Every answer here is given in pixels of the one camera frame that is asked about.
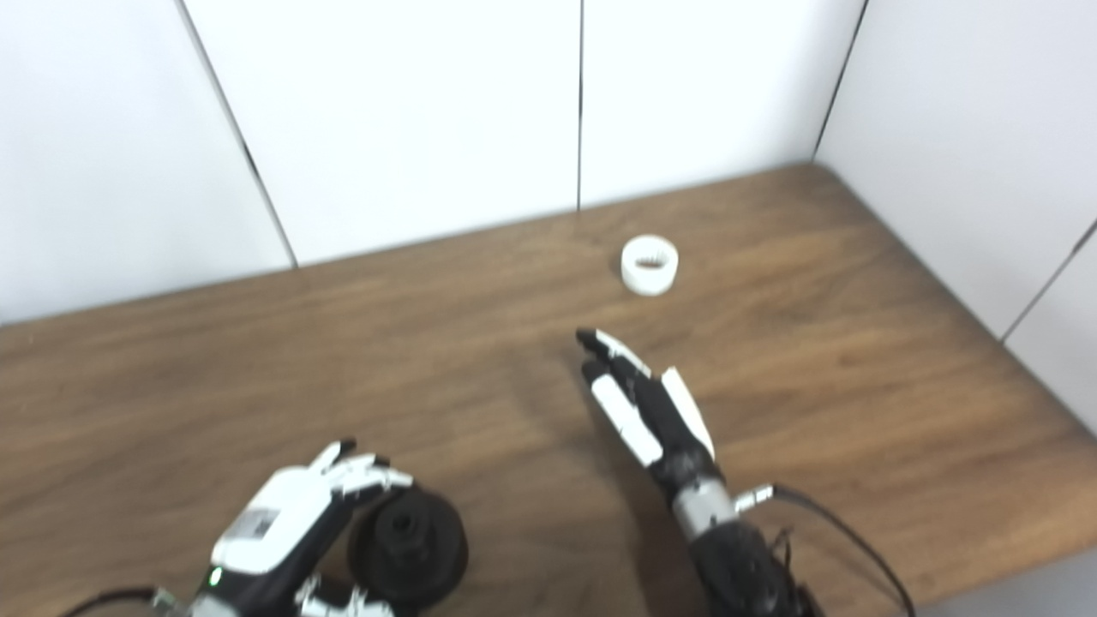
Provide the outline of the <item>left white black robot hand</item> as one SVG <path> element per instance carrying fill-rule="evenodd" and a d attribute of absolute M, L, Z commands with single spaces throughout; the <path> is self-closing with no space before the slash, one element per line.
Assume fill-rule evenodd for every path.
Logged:
<path fill-rule="evenodd" d="M 189 616 L 402 616 L 360 584 L 346 598 L 317 566 L 357 509 L 415 487 L 377 455 L 333 441 L 307 465 L 278 469 L 214 545 Z"/>

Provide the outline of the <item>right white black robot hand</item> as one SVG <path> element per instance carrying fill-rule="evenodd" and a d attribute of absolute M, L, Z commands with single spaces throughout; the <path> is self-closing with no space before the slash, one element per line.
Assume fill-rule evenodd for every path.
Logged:
<path fill-rule="evenodd" d="M 695 482 L 725 479 L 694 399 L 674 368 L 654 374 L 610 333 L 575 332 L 587 352 L 581 374 L 608 424 L 671 501 Z"/>

